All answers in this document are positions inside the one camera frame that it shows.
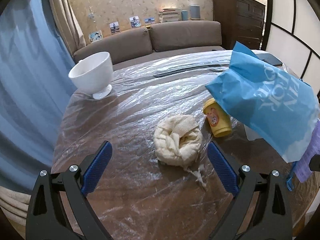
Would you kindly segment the blue plastic trash bag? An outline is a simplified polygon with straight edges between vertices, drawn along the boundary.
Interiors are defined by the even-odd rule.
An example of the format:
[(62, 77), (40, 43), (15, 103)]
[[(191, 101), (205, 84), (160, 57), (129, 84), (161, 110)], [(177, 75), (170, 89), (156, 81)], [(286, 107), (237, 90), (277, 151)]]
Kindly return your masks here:
[(206, 88), (227, 114), (258, 133), (286, 163), (300, 161), (319, 115), (310, 85), (236, 42), (229, 68)]

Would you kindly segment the cream cloth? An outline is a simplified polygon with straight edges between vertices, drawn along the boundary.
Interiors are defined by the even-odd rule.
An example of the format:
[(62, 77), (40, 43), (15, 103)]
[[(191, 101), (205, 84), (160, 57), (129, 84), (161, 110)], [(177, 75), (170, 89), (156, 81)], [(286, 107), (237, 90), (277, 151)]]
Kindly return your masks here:
[(197, 162), (202, 148), (202, 132), (198, 122), (192, 115), (173, 115), (159, 122), (153, 134), (155, 155), (165, 165), (181, 167), (196, 177), (196, 181), (204, 188), (207, 184), (200, 165), (196, 171), (190, 167)]

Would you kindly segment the blue smartphone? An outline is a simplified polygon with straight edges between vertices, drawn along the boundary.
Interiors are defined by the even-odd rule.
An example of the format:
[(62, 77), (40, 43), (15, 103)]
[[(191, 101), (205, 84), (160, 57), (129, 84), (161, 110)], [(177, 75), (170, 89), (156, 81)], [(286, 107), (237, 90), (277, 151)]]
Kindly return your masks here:
[(257, 53), (256, 55), (261, 61), (264, 61), (275, 67), (281, 67), (283, 65), (283, 63), (279, 59), (277, 59), (270, 53)]

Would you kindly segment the blue curtain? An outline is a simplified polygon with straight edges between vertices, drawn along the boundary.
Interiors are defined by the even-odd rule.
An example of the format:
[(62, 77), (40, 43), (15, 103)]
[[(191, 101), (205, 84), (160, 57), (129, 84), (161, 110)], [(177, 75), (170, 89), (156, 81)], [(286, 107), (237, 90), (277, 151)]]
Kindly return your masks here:
[(1, 185), (31, 193), (52, 167), (60, 124), (75, 86), (74, 61), (49, 0), (10, 0), (1, 14)]

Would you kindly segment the white paper screen divider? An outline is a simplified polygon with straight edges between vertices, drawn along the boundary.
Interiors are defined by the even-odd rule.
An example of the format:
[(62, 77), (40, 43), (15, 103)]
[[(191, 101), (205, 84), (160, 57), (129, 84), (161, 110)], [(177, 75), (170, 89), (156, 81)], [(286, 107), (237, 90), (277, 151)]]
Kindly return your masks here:
[(319, 96), (319, 18), (308, 0), (267, 0), (263, 50)]

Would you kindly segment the white footed bowl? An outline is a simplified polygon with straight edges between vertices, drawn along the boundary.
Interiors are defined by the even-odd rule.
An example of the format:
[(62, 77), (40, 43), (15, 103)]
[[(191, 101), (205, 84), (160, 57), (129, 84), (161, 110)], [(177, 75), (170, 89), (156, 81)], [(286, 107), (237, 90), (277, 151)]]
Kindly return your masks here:
[(78, 90), (95, 100), (111, 93), (113, 64), (109, 52), (103, 51), (80, 60), (68, 73)]

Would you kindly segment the dark wooden cabinet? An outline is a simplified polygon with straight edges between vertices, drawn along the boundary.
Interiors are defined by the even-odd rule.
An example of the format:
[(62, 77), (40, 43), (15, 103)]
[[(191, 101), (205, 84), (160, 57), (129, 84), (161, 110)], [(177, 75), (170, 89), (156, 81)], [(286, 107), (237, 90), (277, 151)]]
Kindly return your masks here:
[(227, 50), (237, 41), (259, 49), (264, 17), (265, 5), (256, 0), (213, 0), (213, 19), (221, 24), (222, 47)]

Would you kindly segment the beige curtain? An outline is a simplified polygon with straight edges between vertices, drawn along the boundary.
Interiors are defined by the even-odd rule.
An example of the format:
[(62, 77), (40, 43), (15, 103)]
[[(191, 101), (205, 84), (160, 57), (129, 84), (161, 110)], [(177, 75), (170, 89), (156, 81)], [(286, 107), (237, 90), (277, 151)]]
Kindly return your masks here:
[(73, 54), (84, 48), (86, 41), (69, 0), (49, 0), (53, 18), (67, 50)]

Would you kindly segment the leftmost photo card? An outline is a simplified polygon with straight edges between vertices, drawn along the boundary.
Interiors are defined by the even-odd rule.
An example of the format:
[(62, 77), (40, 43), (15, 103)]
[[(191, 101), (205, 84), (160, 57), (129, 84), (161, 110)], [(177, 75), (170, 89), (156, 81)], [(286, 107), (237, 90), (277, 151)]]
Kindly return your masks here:
[(89, 38), (89, 42), (90, 43), (94, 43), (94, 42), (102, 40), (103, 39), (103, 34), (102, 34), (101, 30), (98, 30), (98, 31), (95, 31), (93, 33), (90, 33), (88, 38)]

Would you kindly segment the photo card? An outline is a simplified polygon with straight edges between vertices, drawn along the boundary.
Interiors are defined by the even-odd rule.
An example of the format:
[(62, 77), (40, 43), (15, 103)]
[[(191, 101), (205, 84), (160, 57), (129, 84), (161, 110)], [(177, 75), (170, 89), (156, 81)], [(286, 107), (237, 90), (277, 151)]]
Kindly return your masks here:
[(144, 18), (144, 22), (146, 25), (148, 25), (148, 24), (154, 24), (156, 20), (154, 17), (148, 17), (148, 18)]
[(114, 34), (120, 32), (120, 27), (119, 27), (118, 21), (110, 23), (109, 27), (110, 27), (111, 35), (114, 35)]
[(98, 30), (98, 31), (95, 31), (93, 33), (90, 33), (88, 38), (89, 38), (89, 42), (90, 43), (94, 43), (94, 42), (102, 40), (103, 39), (103, 34), (102, 34), (101, 30)]
[(139, 28), (141, 27), (141, 23), (138, 16), (132, 16), (129, 18), (131, 28)]

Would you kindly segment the grey cylinder speaker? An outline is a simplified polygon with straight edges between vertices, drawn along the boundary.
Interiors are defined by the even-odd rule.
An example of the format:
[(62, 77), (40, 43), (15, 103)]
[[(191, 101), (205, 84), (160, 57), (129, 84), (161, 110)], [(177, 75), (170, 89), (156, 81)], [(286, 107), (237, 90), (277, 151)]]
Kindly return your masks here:
[(201, 19), (201, 12), (199, 5), (190, 5), (190, 18), (191, 20), (200, 20)]

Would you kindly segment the brown sofa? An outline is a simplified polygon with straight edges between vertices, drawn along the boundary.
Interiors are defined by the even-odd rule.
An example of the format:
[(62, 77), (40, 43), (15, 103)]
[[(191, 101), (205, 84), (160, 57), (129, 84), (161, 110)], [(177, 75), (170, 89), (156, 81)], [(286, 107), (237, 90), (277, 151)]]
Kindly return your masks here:
[(223, 50), (221, 24), (216, 21), (157, 23), (108, 36), (77, 50), (77, 63), (102, 51), (110, 53), (114, 70), (158, 59)]

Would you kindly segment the small blue cylinder speaker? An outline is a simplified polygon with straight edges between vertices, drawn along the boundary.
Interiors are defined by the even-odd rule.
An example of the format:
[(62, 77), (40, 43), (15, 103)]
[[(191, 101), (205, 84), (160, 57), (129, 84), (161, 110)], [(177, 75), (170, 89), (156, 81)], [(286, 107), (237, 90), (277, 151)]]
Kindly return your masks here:
[(187, 10), (182, 10), (181, 11), (181, 20), (182, 21), (187, 21), (188, 19), (189, 19), (188, 11)]

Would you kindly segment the stack of books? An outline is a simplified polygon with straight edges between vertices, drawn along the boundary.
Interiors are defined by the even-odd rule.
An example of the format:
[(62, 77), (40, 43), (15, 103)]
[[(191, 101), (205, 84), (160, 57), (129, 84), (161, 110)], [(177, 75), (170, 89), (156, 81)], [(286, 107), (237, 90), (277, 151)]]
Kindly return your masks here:
[(159, 11), (159, 22), (176, 22), (181, 20), (181, 10), (177, 8), (163, 8)]

